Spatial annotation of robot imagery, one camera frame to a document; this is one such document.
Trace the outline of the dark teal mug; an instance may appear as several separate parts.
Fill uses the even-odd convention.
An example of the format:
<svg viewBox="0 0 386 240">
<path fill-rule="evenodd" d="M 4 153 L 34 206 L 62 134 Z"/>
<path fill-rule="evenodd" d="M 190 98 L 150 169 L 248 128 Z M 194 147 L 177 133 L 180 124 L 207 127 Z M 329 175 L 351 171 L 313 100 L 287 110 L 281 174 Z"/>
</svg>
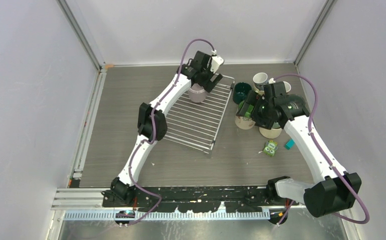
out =
<svg viewBox="0 0 386 240">
<path fill-rule="evenodd" d="M 239 82 L 233 87 L 232 99 L 236 104 L 240 104 L 246 99 L 249 91 L 252 90 L 252 86 L 248 83 Z"/>
</svg>

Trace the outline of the mauve pink mug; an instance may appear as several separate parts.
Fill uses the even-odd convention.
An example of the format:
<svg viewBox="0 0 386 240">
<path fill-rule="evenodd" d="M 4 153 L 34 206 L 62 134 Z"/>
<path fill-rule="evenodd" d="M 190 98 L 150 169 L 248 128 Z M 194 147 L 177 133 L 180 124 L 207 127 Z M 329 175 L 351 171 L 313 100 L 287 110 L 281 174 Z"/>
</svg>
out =
<svg viewBox="0 0 386 240">
<path fill-rule="evenodd" d="M 199 84 L 194 84 L 188 89 L 189 99 L 194 103 L 201 103 L 207 97 L 207 91 Z"/>
</svg>

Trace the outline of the small blue grey cup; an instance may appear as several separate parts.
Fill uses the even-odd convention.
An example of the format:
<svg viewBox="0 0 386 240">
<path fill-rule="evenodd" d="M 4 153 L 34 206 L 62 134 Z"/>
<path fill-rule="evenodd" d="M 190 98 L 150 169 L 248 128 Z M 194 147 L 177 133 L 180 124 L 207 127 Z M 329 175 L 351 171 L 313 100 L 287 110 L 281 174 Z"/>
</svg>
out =
<svg viewBox="0 0 386 240">
<path fill-rule="evenodd" d="M 264 72 L 256 73 L 253 78 L 253 86 L 255 90 L 262 91 L 264 86 L 268 84 L 268 75 Z"/>
</svg>

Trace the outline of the cream mug front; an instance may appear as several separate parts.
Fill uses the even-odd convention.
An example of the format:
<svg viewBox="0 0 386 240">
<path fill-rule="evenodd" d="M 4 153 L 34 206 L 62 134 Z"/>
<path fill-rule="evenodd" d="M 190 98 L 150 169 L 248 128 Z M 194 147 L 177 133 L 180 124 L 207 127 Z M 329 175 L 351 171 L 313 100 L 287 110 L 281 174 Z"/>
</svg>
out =
<svg viewBox="0 0 386 240">
<path fill-rule="evenodd" d="M 246 112 L 244 113 L 244 115 L 239 115 L 239 113 L 243 109 L 244 103 L 245 103 L 245 101 L 242 101 L 239 104 L 234 121 L 235 121 L 235 124 L 240 129 L 249 130 L 255 126 L 255 121 L 251 118 L 251 114 L 254 110 L 254 106 L 248 105 L 248 108 L 247 108 Z"/>
</svg>

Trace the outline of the cream mug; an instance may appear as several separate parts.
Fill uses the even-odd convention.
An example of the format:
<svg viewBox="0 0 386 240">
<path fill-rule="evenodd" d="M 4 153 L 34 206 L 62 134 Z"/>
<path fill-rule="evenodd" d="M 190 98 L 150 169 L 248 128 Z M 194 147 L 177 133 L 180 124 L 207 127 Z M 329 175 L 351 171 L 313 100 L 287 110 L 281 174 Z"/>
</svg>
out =
<svg viewBox="0 0 386 240">
<path fill-rule="evenodd" d="M 259 128 L 259 132 L 261 135 L 268 139 L 275 139 L 279 137 L 282 133 L 282 128 L 272 128 L 272 129 L 266 129 L 266 128 Z"/>
<path fill-rule="evenodd" d="M 244 113 L 244 115 L 239 115 L 239 113 L 243 109 L 244 103 L 245 103 L 245 101 L 242 101 L 239 104 L 234 121 L 235 121 L 235 124 L 240 129 L 249 130 L 255 126 L 255 121 L 251 118 L 251 114 L 254 110 L 254 106 L 248 105 L 248 108 L 247 108 L 246 112 Z"/>
</svg>

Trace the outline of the cream mug back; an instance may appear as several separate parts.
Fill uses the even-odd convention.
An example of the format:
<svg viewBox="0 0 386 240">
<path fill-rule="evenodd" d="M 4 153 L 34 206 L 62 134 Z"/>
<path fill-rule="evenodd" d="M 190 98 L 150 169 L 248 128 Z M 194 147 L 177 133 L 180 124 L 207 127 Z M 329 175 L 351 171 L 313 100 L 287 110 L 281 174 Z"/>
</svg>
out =
<svg viewBox="0 0 386 240">
<path fill-rule="evenodd" d="M 259 128 L 259 132 L 261 135 L 268 139 L 275 139 L 279 137 L 282 133 L 282 128 L 272 128 L 272 129 L 266 129 L 266 128 Z"/>
</svg>

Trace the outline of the metal wire dish rack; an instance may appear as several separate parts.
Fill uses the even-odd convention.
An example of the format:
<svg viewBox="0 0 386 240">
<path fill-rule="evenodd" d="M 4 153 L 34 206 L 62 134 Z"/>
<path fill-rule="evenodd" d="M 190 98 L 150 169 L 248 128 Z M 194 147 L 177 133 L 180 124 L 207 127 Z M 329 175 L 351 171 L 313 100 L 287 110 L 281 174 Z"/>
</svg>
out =
<svg viewBox="0 0 386 240">
<path fill-rule="evenodd" d="M 216 143 L 234 85 L 235 78 L 224 75 L 201 103 L 192 102 L 188 91 L 183 93 L 166 116 L 168 131 L 164 139 L 210 153 Z"/>
</svg>

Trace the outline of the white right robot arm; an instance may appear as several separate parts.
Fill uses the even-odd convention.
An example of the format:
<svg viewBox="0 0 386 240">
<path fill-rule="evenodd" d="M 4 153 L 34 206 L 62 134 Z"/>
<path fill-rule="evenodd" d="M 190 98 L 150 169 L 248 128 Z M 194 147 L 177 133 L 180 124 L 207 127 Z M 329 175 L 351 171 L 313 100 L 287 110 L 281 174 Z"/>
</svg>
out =
<svg viewBox="0 0 386 240">
<path fill-rule="evenodd" d="M 317 133 L 303 97 L 288 94 L 283 83 L 265 85 L 265 94 L 247 94 L 237 115 L 250 110 L 256 126 L 271 129 L 278 124 L 295 142 L 305 159 L 313 183 L 282 176 L 268 181 L 266 198 L 272 205 L 290 199 L 306 206 L 314 217 L 337 213 L 353 207 L 362 181 L 349 173 L 328 150 Z"/>
</svg>

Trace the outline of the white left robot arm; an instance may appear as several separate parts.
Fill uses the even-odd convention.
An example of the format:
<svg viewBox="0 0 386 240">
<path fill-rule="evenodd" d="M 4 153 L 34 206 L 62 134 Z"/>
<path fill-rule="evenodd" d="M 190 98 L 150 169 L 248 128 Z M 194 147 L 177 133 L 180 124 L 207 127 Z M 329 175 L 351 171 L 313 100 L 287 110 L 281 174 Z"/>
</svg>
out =
<svg viewBox="0 0 386 240">
<path fill-rule="evenodd" d="M 187 63 L 180 63 L 168 86 L 150 103 L 142 103 L 138 113 L 138 135 L 126 165 L 111 182 L 109 190 L 102 192 L 105 200 L 116 201 L 122 207 L 133 203 L 138 178 L 148 155 L 167 133 L 166 116 L 175 102 L 195 84 L 211 92 L 222 74 L 217 73 L 224 59 L 216 52 L 197 51 Z"/>
</svg>

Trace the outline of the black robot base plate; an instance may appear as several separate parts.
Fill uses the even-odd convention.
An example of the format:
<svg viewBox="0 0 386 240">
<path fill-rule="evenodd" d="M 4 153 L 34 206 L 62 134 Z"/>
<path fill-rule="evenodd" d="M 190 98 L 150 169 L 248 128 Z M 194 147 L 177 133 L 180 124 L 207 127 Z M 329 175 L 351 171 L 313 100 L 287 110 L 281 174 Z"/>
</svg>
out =
<svg viewBox="0 0 386 240">
<path fill-rule="evenodd" d="M 134 186 L 125 196 L 117 196 L 111 190 L 103 191 L 102 195 L 104 207 L 159 213 L 213 213 L 220 207 L 225 207 L 228 213 L 253 213 L 266 206 L 285 208 L 291 202 L 272 196 L 265 186 L 255 185 L 146 187 L 144 191 Z"/>
</svg>

